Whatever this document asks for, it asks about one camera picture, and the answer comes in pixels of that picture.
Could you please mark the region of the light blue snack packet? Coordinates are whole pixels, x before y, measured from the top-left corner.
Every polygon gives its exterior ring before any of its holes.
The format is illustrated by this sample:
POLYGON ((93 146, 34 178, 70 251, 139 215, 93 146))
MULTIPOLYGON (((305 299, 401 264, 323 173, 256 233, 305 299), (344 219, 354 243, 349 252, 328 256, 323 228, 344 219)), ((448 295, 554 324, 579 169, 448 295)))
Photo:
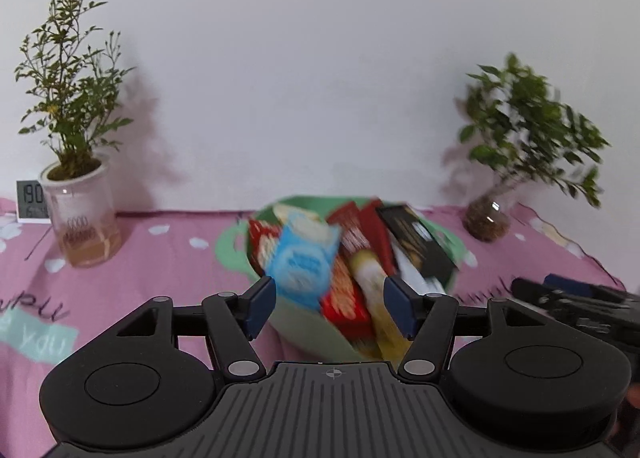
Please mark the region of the light blue snack packet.
POLYGON ((283 226, 266 274, 279 296, 302 308, 320 311, 329 292, 342 229, 294 211, 283 226))

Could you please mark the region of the black snack box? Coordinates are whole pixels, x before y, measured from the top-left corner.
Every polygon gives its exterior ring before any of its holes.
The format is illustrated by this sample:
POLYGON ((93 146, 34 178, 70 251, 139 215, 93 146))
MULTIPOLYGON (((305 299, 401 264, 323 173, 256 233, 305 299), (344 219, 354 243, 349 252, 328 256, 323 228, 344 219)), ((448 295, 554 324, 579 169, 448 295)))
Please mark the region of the black snack box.
POLYGON ((461 239, 407 205, 376 208, 390 234, 400 277, 419 295, 446 293, 466 252, 461 239))

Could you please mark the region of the yellow cream snack packet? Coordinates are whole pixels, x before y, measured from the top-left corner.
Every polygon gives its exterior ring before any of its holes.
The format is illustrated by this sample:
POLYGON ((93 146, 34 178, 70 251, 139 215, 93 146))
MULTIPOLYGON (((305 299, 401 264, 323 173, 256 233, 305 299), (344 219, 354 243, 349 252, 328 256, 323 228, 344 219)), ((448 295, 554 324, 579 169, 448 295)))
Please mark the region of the yellow cream snack packet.
POLYGON ((366 299, 383 360, 397 366, 407 352, 409 341, 400 333, 386 310, 383 297, 386 273, 378 257, 369 249, 361 249, 351 255, 348 265, 366 299))

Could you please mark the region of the green plastic basket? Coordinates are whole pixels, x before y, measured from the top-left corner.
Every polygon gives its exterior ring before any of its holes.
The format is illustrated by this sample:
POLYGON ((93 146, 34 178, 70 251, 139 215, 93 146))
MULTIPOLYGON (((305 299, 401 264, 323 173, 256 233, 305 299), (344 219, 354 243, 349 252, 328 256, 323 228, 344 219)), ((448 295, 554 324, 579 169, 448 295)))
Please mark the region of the green plastic basket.
MULTIPOLYGON (((362 207, 370 199, 364 196, 312 196, 297 195, 281 198, 281 204, 299 207, 318 213, 325 217, 333 210, 352 201, 362 207)), ((426 217, 421 221, 442 244, 442 248, 454 263, 460 265, 469 254, 462 239, 446 227, 435 223, 426 217)), ((258 272, 250 261, 250 241, 248 237, 248 221, 241 220, 227 227, 219 235, 215 243, 215 256, 218 262, 227 270, 245 274, 252 281, 258 278, 258 272)), ((338 329, 324 319, 320 313, 300 307, 288 299, 278 299, 269 317, 271 327, 277 331, 281 339, 288 342, 298 351, 309 354, 313 360, 324 363, 359 362, 372 360, 369 354, 358 352, 338 329)))

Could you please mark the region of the dark red snack packet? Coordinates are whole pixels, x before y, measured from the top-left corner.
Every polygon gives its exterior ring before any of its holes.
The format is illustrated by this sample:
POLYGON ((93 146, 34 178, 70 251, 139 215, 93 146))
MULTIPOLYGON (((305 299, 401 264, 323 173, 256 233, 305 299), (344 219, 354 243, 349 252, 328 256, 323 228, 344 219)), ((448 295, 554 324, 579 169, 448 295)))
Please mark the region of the dark red snack packet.
POLYGON ((396 273, 395 259, 387 227, 378 215, 382 200, 373 198, 363 206, 353 200, 342 204, 326 216, 330 224, 337 224, 343 230, 343 241, 353 241, 354 249, 347 248, 350 255, 360 249, 370 249, 378 258, 386 275, 396 273))

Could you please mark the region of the leafy plant in glass vase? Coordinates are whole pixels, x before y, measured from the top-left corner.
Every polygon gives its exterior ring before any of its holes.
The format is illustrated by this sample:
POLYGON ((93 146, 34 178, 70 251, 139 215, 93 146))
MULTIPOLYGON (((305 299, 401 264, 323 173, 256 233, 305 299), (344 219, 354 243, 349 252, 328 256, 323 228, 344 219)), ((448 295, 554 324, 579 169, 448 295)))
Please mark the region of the leafy plant in glass vase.
POLYGON ((590 119, 513 52, 501 67, 480 65, 469 78, 469 123, 459 142, 470 143, 466 158, 494 176, 491 187, 466 206, 462 224, 469 234, 484 243, 505 237, 514 192, 530 183, 555 186, 601 207, 600 166, 610 143, 590 119))

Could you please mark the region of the pink printed tablecloth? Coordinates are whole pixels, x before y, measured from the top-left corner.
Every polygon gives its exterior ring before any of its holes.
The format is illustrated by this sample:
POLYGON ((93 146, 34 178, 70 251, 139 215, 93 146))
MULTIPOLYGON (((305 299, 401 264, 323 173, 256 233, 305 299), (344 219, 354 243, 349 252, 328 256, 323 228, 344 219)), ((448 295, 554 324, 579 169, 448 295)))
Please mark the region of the pink printed tablecloth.
MULTIPOLYGON (((124 243, 116 255, 91 269, 71 267, 43 224, 17 221, 11 200, 1 204, 1 452, 39 457, 53 444, 39 407, 48 371, 107 327, 155 296, 178 305, 200 303, 218 291, 241 291, 250 281, 226 269, 214 247, 238 213, 173 213, 123 217, 124 243)), ((495 244, 465 235, 461 212, 436 207, 426 217, 462 237, 452 293, 482 304, 508 293, 514 278, 541 281, 559 274, 581 282, 618 287, 578 244, 559 244, 535 211, 521 206, 511 230, 495 244)))

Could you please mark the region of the small digital clock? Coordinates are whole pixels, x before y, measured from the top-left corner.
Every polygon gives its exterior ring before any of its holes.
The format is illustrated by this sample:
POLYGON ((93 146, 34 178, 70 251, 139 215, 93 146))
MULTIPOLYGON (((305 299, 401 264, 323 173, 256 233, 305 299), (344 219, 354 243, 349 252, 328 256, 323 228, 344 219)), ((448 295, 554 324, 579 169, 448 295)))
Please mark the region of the small digital clock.
POLYGON ((18 223, 50 224, 47 200, 37 180, 16 181, 18 223))

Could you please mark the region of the thin plant in white pot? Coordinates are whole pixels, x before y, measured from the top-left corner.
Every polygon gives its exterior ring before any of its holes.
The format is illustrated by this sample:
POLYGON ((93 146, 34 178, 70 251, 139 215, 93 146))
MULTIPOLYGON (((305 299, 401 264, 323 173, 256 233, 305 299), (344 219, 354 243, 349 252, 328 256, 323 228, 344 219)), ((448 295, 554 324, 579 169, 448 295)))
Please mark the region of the thin plant in white pot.
POLYGON ((88 25, 101 0, 50 0, 42 24, 25 36, 16 80, 28 83, 34 103, 21 118, 21 135, 42 133, 55 156, 39 183, 62 256, 72 267, 94 267, 122 245, 107 148, 131 125, 120 114, 120 88, 130 70, 120 64, 120 35, 88 25))

